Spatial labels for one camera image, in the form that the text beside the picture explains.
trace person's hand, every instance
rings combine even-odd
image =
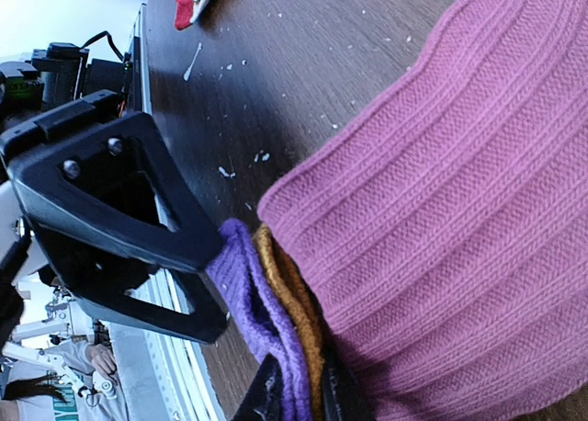
[[[94,366],[94,369],[102,375],[102,377],[113,382],[117,382],[113,375],[117,371],[117,361],[114,358],[112,350],[104,345],[88,346],[88,359]]]

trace human hair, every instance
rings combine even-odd
[[[62,391],[48,383],[48,380],[54,379],[54,374],[48,374],[43,377],[33,378],[30,380],[16,380],[8,383],[4,394],[5,401],[17,401],[34,396],[51,396],[65,403],[65,397]]]

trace pink ribbed fabric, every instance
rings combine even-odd
[[[587,3],[458,0],[262,199],[379,420],[502,420],[588,381]]]

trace wooden tabletop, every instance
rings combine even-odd
[[[213,221],[253,231],[262,194],[406,73],[454,1],[213,0],[180,32],[175,1],[150,0],[153,115]],[[257,364],[234,324],[204,354],[230,418]]]

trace white debris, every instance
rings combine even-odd
[[[235,176],[237,176],[234,172],[229,174],[222,166],[219,167],[219,172],[229,179],[233,179]]]
[[[194,58],[192,58],[192,63],[190,63],[189,67],[187,68],[186,72],[184,73],[184,81],[190,79],[190,74],[192,73],[192,68],[194,67],[194,63],[198,57],[198,54],[202,50],[202,43],[198,43],[198,48],[196,49],[196,53],[194,53]]]

